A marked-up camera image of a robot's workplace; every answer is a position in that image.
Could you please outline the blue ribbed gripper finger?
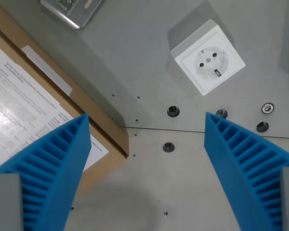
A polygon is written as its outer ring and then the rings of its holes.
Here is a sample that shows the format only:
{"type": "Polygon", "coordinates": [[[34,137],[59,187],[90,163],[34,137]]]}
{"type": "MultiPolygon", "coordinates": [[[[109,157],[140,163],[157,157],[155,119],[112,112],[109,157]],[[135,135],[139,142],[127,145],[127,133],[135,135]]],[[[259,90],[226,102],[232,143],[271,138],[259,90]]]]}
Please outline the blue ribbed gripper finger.
{"type": "Polygon", "coordinates": [[[0,174],[20,177],[25,231],[65,228],[91,147],[84,113],[0,165],[0,174]]]}
{"type": "Polygon", "coordinates": [[[206,113],[204,147],[243,231],[281,231],[280,176],[289,152],[206,113]]]}

